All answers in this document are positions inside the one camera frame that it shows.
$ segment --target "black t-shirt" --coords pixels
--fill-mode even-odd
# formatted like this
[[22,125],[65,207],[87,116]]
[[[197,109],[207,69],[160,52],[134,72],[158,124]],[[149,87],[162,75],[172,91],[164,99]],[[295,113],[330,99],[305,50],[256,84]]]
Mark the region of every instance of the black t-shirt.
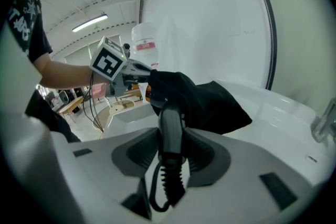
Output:
[[[14,0],[7,21],[19,46],[32,63],[43,54],[52,52],[43,30],[40,0]],[[40,119],[51,131],[64,134],[68,142],[80,141],[71,132],[68,123],[51,109],[37,91],[28,104],[26,114]]]

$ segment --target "white bottle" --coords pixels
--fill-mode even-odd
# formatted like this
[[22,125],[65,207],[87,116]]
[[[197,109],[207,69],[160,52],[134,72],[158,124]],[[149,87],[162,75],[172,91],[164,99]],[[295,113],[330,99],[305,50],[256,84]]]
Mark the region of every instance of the white bottle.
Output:
[[152,23],[141,23],[132,29],[133,49],[136,60],[151,68],[158,66],[159,50],[155,44],[156,27]]

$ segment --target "sink basin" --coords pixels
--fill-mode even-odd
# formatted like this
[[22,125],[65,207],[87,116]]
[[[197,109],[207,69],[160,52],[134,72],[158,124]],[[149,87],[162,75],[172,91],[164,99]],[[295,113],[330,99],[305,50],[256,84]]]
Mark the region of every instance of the sink basin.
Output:
[[134,132],[143,128],[157,127],[158,116],[150,103],[144,103],[114,114],[107,120],[101,138]]
[[[266,149],[299,172],[312,186],[330,177],[335,167],[336,147],[330,136],[322,143],[313,139],[311,125],[318,120],[313,109],[259,87],[216,81],[253,119],[252,124],[224,135]],[[157,127],[157,120],[149,103],[123,110],[108,120],[102,138]]]

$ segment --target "person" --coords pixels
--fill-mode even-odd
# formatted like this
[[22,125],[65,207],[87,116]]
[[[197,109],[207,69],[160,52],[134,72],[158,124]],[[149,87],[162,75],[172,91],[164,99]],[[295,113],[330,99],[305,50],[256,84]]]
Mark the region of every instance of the person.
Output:
[[[43,30],[40,0],[14,0],[7,21],[23,52],[42,75],[40,84],[54,89],[88,86],[92,70],[88,66],[72,66],[52,61],[52,48]],[[108,82],[94,73],[94,82]],[[36,90],[27,106],[26,114],[40,119],[51,131],[62,133],[68,142],[79,142],[70,126],[55,113]]]

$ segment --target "metal faucet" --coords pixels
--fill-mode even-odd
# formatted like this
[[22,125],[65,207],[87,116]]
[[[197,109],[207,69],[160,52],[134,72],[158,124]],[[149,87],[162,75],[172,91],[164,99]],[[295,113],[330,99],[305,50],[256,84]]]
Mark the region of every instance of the metal faucet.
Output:
[[315,128],[313,128],[312,136],[318,143],[321,143],[328,135],[328,132],[330,132],[336,143],[336,98],[330,100],[320,121],[316,124]]

